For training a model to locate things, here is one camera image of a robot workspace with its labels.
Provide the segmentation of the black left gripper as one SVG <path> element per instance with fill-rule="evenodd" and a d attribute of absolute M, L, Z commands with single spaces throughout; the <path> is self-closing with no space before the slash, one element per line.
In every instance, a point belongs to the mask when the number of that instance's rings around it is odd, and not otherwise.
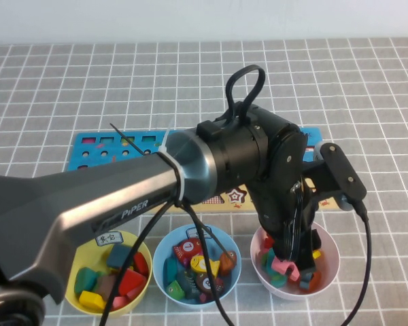
<path fill-rule="evenodd" d="M 300 281 L 316 271 L 313 251 L 322 247 L 317 229 L 312 230 L 317 204 L 316 187 L 309 179 L 282 177 L 275 182 L 279 204 L 279 230 L 275 241 L 280 260 L 296 262 Z"/>

